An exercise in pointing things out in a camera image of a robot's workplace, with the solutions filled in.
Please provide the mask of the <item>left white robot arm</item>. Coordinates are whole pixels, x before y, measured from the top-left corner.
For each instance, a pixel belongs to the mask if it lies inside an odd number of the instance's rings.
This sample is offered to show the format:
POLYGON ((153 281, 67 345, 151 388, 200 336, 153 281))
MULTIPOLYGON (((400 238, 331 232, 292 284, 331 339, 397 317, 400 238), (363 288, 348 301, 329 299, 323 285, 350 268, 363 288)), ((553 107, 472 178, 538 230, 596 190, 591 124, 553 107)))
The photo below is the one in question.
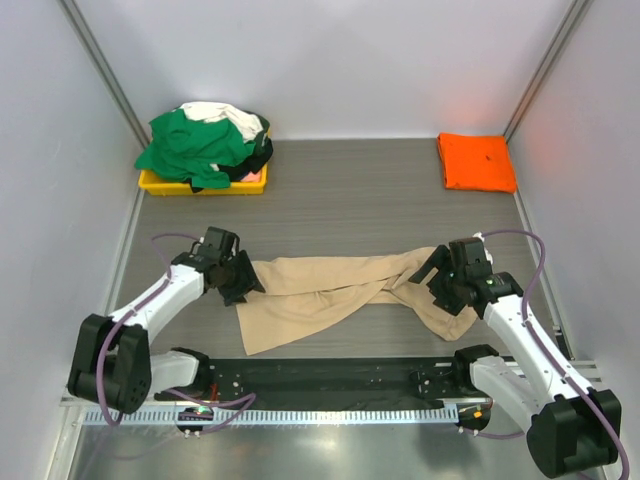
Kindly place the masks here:
POLYGON ((110 426, 156 394, 198 400, 212 387, 210 360, 176 347, 153 355, 158 334, 188 305, 215 290, 227 306, 264 292, 237 234, 210 227, 167 263, 159 280, 127 305, 81 323, 67 381, 69 393, 97 404, 110 426))

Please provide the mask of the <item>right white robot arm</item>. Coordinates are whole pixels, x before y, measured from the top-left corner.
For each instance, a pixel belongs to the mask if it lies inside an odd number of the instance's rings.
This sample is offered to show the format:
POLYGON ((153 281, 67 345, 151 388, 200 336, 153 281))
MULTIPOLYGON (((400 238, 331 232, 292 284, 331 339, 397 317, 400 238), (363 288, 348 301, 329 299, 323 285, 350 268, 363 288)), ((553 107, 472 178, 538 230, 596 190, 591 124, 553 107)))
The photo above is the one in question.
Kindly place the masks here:
POLYGON ((441 310, 473 309, 508 347, 520 372, 487 345, 454 355, 451 384, 460 394, 481 391, 518 424, 529 454, 549 479, 620 464, 630 476, 620 440, 622 406, 610 390, 598 390, 580 374, 540 326, 529 306, 532 287, 496 273, 485 234, 438 246, 411 276, 425 282, 441 310))

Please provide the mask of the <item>beige t shirt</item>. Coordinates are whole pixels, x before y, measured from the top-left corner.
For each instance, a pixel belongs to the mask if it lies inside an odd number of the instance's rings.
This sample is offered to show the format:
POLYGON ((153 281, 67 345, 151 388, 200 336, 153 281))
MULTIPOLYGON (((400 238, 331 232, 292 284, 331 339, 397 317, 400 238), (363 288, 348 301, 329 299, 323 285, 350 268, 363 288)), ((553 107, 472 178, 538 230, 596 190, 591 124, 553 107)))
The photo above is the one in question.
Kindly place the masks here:
POLYGON ((326 330, 365 305, 402 305, 445 341, 455 341, 477 319, 438 308, 427 287, 409 278, 435 252, 423 247, 370 257, 280 257, 254 261, 264 292, 236 306, 245 353, 255 355, 326 330))

